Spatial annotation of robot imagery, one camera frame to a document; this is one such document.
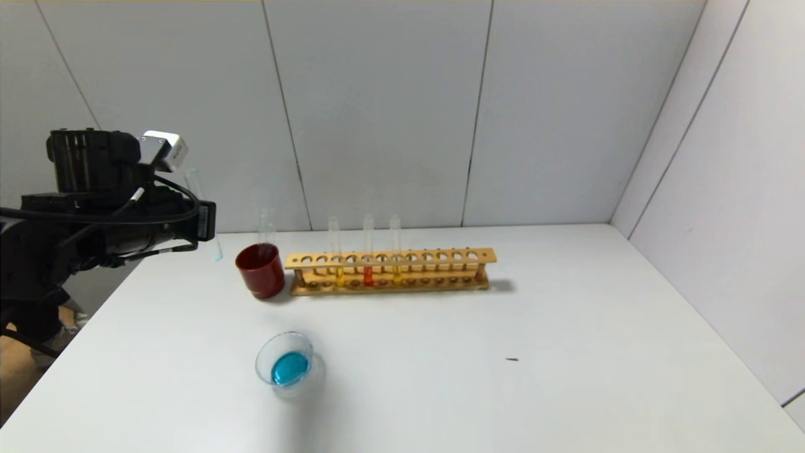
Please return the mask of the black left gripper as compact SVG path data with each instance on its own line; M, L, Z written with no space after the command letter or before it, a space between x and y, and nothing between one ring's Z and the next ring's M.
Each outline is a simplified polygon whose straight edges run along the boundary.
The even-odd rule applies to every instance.
M175 238L206 243L216 237L218 204L198 198L181 184L164 184L157 189L163 201L157 217Z

